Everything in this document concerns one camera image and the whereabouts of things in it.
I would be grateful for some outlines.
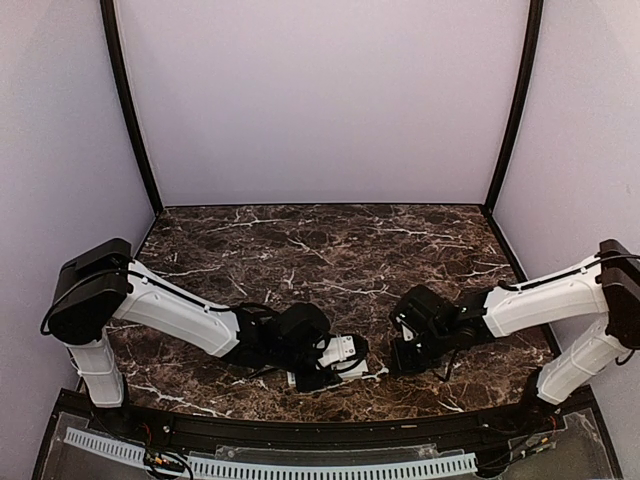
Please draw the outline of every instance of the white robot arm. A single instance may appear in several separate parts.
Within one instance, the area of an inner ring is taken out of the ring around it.
[[[330,334],[316,306],[297,303],[279,313],[253,303],[211,303],[155,275],[130,252],[127,242],[113,239],[67,262],[41,327],[69,349],[97,407],[118,408],[125,399],[104,329],[111,318],[160,330],[235,365],[292,372],[299,391],[366,371],[366,340]]]
[[[573,267],[519,285],[504,285],[456,306],[425,286],[411,289],[391,319],[402,332],[394,367],[416,373],[449,351],[488,343],[518,330],[591,313],[600,317],[573,345],[536,372],[536,395],[558,405],[608,364],[640,348],[640,264],[615,240]]]

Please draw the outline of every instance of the black metal pole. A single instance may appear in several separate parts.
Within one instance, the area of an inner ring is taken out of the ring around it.
[[[127,79],[127,71],[124,64],[124,56],[122,55],[122,45],[120,44],[120,36],[118,34],[118,23],[116,20],[116,12],[113,0],[100,0],[102,10],[102,22],[104,24],[104,33],[107,40],[107,48],[109,49],[109,57],[111,58],[111,69],[113,70],[113,78],[116,82],[118,96],[120,97],[120,107],[124,115],[124,121],[129,132],[129,140],[133,147],[133,153],[138,163],[138,169],[142,176],[144,188],[147,191],[149,202],[153,207],[156,215],[163,210],[162,200],[158,192],[158,186],[153,178],[153,171],[149,163],[147,151],[144,148],[138,117],[133,105],[131,89]]]
[[[542,21],[542,5],[544,0],[531,0],[529,4],[529,19],[527,20],[527,30],[524,37],[524,46],[522,48],[522,57],[520,59],[520,70],[518,71],[518,80],[511,102],[511,111],[509,112],[509,120],[507,128],[504,132],[502,147],[498,155],[496,168],[491,179],[489,193],[484,202],[485,208],[493,213],[493,209],[498,202],[500,190],[507,175],[509,160],[513,153],[513,147],[516,143],[520,120],[522,120],[522,112],[527,99],[527,91],[529,90],[529,82],[531,81],[531,72],[533,70],[533,61],[536,56],[536,46],[538,45],[538,34],[540,33],[540,22]]]

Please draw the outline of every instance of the dark brown marble table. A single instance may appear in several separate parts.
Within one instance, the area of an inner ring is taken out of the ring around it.
[[[305,205],[179,207],[162,213],[139,259],[158,275],[221,304],[318,305],[335,332],[369,340],[369,378],[312,394],[277,372],[247,380],[198,348],[149,328],[112,323],[109,337],[133,403],[174,412],[270,421],[372,421],[478,410],[518,400],[552,357],[539,328],[461,353],[453,376],[393,378],[388,319],[424,283],[456,300],[514,281],[475,206]]]

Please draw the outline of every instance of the white cable tray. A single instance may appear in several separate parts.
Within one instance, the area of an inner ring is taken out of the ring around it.
[[[137,468],[145,468],[144,448],[103,437],[95,433],[67,428],[64,442],[87,452]],[[423,480],[473,473],[474,453],[449,457],[344,467],[285,466],[237,463],[191,455],[187,462],[198,479],[222,480]]]

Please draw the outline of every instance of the lavender wall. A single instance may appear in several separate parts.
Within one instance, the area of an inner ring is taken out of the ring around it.
[[[29,478],[65,349],[40,337],[58,270],[152,221],[117,100],[99,2],[0,3],[0,478]]]
[[[482,202],[528,2],[119,2],[169,205]]]
[[[606,238],[640,252],[640,6],[545,3],[518,142],[496,211],[529,277]],[[557,324],[566,348],[593,319]],[[640,478],[640,360],[593,382],[625,478]]]

